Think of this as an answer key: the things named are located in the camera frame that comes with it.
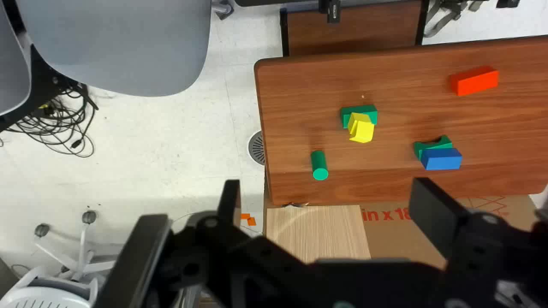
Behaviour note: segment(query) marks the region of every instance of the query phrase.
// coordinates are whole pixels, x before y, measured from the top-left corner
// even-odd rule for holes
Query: cardboard box
[[[500,215],[524,230],[537,220],[527,194],[459,198],[459,201],[467,208]],[[407,201],[364,203],[361,217],[371,258],[409,258],[438,268],[445,265],[445,258],[411,220]]]

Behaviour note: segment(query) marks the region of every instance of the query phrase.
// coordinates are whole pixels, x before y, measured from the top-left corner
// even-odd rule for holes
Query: red block
[[[477,66],[448,76],[450,88],[457,95],[469,95],[498,85],[498,69],[491,66]]]

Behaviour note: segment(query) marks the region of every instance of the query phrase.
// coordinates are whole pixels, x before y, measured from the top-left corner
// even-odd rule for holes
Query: green block
[[[373,124],[378,123],[378,111],[376,111],[376,107],[373,104],[347,105],[347,107],[340,109],[340,124],[342,124],[344,129],[347,129],[349,116],[352,112],[368,114]]]
[[[311,177],[316,181],[325,181],[328,177],[327,160],[323,150],[313,150],[310,153]]]
[[[426,150],[426,148],[453,148],[453,145],[447,135],[441,135],[435,141],[414,141],[412,143],[412,150],[417,158],[423,158],[423,150]]]

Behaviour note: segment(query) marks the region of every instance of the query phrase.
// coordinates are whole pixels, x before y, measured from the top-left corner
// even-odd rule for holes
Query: black cable
[[[80,105],[68,107],[60,97],[54,97],[6,131],[24,133],[58,153],[89,157],[94,153],[94,141],[87,131],[99,107],[89,97],[87,85],[77,83],[61,95],[80,99]]]

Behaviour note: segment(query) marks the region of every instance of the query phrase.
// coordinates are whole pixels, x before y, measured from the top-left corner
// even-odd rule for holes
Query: yellow block
[[[375,133],[375,124],[370,119],[368,114],[363,112],[352,112],[349,116],[349,140],[358,141],[358,143],[368,143],[373,140]]]

